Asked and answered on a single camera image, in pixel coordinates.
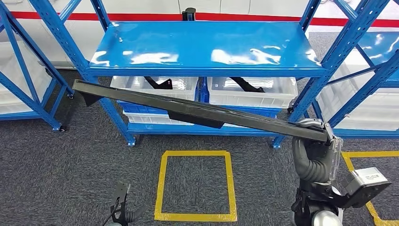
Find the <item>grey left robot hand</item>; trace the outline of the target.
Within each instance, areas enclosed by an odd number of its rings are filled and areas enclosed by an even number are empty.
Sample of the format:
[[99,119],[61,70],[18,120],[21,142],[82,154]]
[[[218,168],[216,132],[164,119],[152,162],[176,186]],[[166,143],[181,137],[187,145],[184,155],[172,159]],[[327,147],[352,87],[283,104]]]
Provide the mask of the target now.
[[125,211],[125,220],[126,220],[126,223],[129,224],[129,223],[134,222],[134,221],[137,220],[144,212],[145,212],[145,206],[141,206],[140,208],[138,208],[138,209],[135,210],[135,211],[126,210],[126,211]]

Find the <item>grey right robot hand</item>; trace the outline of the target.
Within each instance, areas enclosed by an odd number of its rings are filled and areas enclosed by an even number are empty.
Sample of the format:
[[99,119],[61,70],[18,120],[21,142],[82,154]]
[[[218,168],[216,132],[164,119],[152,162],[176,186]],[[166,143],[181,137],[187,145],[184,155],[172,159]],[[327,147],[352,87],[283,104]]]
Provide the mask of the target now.
[[343,140],[334,135],[329,123],[321,119],[307,118],[294,124],[308,130],[321,129],[327,133],[326,141],[293,137],[293,161],[297,175],[307,182],[330,183],[335,179],[339,168]]

